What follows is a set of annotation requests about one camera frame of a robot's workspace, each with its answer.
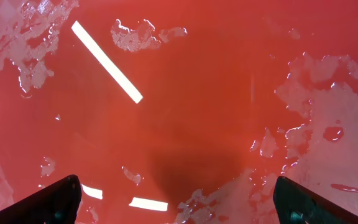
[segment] long white strip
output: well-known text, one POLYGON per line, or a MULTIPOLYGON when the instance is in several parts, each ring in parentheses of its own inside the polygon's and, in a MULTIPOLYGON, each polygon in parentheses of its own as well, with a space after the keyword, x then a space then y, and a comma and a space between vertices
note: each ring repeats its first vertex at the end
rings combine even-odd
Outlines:
POLYGON ((102 200, 103 199, 103 191, 102 190, 99 190, 99 189, 94 189, 92 187, 87 187, 83 184, 82 185, 82 189, 84 190, 84 192, 91 196, 91 197, 94 197, 94 198, 97 198, 97 199, 100 199, 102 200))
POLYGON ((129 206, 155 211, 167 211, 168 203, 134 197, 129 206))
POLYGON ((84 30, 84 28, 75 21, 71 27, 75 35, 85 44, 93 56, 98 59, 100 64, 110 73, 110 75, 118 82, 124 91, 138 103, 143 99, 143 96, 136 89, 136 87, 127 79, 127 77, 116 67, 116 65, 107 57, 107 55, 100 49, 99 45, 92 39, 92 37, 84 30))

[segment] white line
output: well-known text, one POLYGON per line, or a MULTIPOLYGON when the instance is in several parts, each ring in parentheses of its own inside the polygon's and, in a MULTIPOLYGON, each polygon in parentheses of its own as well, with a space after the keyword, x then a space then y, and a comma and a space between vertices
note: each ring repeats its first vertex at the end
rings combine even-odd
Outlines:
POLYGON ((118 84, 124 89, 124 91, 138 103, 143 99, 143 96, 139 93, 136 87, 125 77, 125 75, 116 67, 116 65, 107 57, 107 55, 100 49, 98 44, 92 39, 92 37, 84 30, 84 28, 75 21, 71 27, 75 35, 85 44, 93 56, 98 59, 100 64, 110 73, 110 75, 118 82, 118 84))
POLYGON ((134 197, 129 206, 165 212, 168 210, 168 203, 158 202, 149 199, 134 197))
POLYGON ((99 190, 99 189, 94 189, 92 187, 87 187, 83 184, 82 185, 82 189, 84 190, 84 192, 91 196, 91 197, 94 197, 94 198, 97 198, 97 199, 100 199, 102 200, 103 199, 103 191, 102 190, 99 190))

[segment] glossy red surface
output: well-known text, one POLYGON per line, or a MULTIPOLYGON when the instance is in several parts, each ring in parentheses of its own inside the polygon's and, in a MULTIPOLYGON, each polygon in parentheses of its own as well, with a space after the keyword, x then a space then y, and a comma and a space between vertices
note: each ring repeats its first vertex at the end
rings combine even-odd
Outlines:
POLYGON ((279 175, 358 215, 358 2, 0 0, 0 210, 68 174, 78 223, 277 223, 279 175))

